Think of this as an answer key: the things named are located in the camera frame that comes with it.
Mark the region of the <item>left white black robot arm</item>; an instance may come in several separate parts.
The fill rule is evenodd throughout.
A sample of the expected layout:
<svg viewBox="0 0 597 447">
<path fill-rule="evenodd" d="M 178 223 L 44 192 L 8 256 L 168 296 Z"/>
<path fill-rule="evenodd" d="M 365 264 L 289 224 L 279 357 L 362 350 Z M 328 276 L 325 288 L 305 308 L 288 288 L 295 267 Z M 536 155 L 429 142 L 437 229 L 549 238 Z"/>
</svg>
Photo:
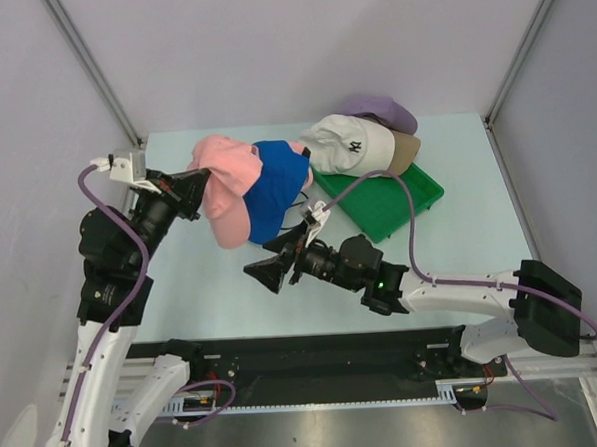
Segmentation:
<svg viewBox="0 0 597 447">
<path fill-rule="evenodd" d="M 201 386 L 207 376 L 200 345 L 172 339 L 121 408 L 114 407 L 153 287 L 150 259 L 175 219 L 199 219 L 209 170 L 147 171 L 146 187 L 126 216 L 92 194 L 86 185 L 91 173 L 87 168 L 78 179 L 95 207 L 79 226 L 84 283 L 75 360 L 54 432 L 43 447 L 139 447 L 171 398 Z"/>
</svg>

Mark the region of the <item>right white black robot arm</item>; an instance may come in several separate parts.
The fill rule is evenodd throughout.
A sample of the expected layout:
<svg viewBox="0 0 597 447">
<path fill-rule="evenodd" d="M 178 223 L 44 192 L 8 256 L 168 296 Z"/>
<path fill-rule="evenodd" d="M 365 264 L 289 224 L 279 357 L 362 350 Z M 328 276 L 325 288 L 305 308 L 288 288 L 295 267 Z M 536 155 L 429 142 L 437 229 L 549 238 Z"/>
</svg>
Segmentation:
<svg viewBox="0 0 597 447">
<path fill-rule="evenodd" d="M 284 283 L 295 285 L 308 275 L 360 293 L 369 311 L 384 316 L 435 311 L 487 316 L 483 323 L 457 327 L 450 338 L 447 364 L 459 376 L 526 349 L 561 358 L 580 353 L 582 292 L 538 260 L 483 276 L 430 276 L 385 261 L 362 234 L 333 248 L 311 239 L 306 225 L 264 248 L 272 257 L 243 271 L 274 294 Z"/>
</svg>

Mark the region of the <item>blue mesh cap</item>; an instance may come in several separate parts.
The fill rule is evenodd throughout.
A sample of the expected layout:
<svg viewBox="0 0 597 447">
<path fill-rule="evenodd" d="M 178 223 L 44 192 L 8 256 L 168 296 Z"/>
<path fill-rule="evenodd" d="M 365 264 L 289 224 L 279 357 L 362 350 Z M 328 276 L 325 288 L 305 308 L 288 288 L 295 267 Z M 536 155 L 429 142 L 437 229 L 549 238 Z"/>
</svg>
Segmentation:
<svg viewBox="0 0 597 447">
<path fill-rule="evenodd" d="M 253 144 L 262 169 L 259 179 L 243 199 L 249 215 L 248 241 L 254 244 L 261 245 L 279 234 L 286 212 L 302 191 L 289 181 L 286 142 L 258 141 Z"/>
</svg>

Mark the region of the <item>white NY cap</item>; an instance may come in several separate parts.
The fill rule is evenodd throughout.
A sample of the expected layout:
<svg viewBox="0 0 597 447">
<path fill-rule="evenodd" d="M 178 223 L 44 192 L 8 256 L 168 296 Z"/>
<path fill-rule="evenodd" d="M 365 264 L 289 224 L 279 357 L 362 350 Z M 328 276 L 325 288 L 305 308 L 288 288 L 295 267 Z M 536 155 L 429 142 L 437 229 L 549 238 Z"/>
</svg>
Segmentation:
<svg viewBox="0 0 597 447">
<path fill-rule="evenodd" d="M 310 163 L 317 172 L 351 177 L 388 169 L 396 147 L 384 126 L 340 114 L 323 118 L 299 141 L 311 151 Z"/>
</svg>

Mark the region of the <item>pink LA cap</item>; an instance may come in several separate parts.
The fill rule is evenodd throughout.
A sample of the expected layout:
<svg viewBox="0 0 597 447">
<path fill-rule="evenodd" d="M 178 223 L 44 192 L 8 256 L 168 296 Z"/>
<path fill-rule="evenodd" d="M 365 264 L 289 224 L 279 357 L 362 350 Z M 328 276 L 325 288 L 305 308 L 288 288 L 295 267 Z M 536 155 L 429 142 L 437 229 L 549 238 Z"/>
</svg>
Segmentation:
<svg viewBox="0 0 597 447">
<path fill-rule="evenodd" d="M 236 249 L 251 232 L 244 196 L 258 181 L 262 162 L 257 148 L 224 135 L 209 135 L 192 149 L 188 170 L 210 171 L 202 207 L 216 243 Z"/>
</svg>

